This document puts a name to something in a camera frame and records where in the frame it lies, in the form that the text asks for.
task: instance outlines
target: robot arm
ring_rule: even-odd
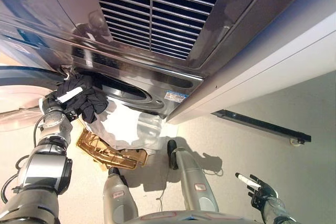
[[[299,224],[286,211],[285,204],[270,185],[252,174],[251,179],[240,173],[236,173],[236,177],[247,184],[247,188],[251,190],[248,193],[252,198],[251,205],[261,212],[265,224]]]
[[[67,99],[76,94],[67,95]],[[18,172],[14,188],[17,195],[0,212],[0,223],[59,223],[57,196],[70,183],[72,160],[66,151],[71,142],[70,121],[76,118],[74,111],[61,108],[59,100],[64,98],[55,100],[48,95],[43,100],[44,116],[40,121],[44,122],[38,144]]]

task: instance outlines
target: washing machine drum opening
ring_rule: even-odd
[[[164,107],[161,100],[153,98],[146,91],[134,85],[97,72],[81,69],[76,69],[76,71],[92,76],[95,87],[101,89],[108,97],[118,99],[125,105],[145,110]]]

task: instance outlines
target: black cable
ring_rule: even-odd
[[[16,164],[15,164],[15,168],[16,168],[18,171],[21,169],[21,167],[19,167],[20,162],[21,162],[22,160],[28,158],[28,157],[29,157],[29,155],[23,156],[23,157],[21,157],[21,158],[16,162]]]
[[[6,192],[6,188],[9,185],[10,182],[12,182],[14,180],[14,178],[16,178],[18,176],[18,173],[13,175],[12,177],[10,177],[6,183],[2,186],[1,188],[1,200],[3,201],[3,203],[7,203],[8,200],[6,198],[5,192]]]
[[[50,111],[50,112],[48,112],[47,114],[41,116],[41,117],[39,118],[39,120],[37,120],[37,122],[36,122],[36,124],[35,124],[35,127],[34,127],[34,133],[33,133],[34,148],[36,147],[36,130],[37,130],[38,124],[40,123],[40,121],[41,121],[42,119],[44,119],[47,115],[49,115],[49,114],[51,114],[51,113],[53,113],[53,112],[55,112],[55,111]]]

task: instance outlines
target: beige floor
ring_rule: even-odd
[[[205,169],[220,211],[261,221],[259,212],[250,206],[245,185],[235,177],[236,172],[252,173],[278,190],[298,221],[335,223],[335,73],[228,109],[311,134],[312,143],[293,147],[286,138],[213,115],[185,122],[177,133],[171,127],[170,137],[176,135],[178,145],[189,147]],[[16,160],[32,149],[32,132],[28,127],[0,133],[1,185],[16,172]],[[79,133],[80,127],[75,127],[72,139]],[[103,223],[106,172],[77,149],[75,141],[68,148],[68,157],[73,159],[73,174],[68,191],[59,196],[61,222]],[[160,211],[161,201],[163,210],[184,209],[179,174],[168,169],[165,150],[151,156],[144,168],[122,172],[140,215]]]

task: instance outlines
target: washing machine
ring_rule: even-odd
[[[0,0],[0,47],[164,118],[292,1]]]

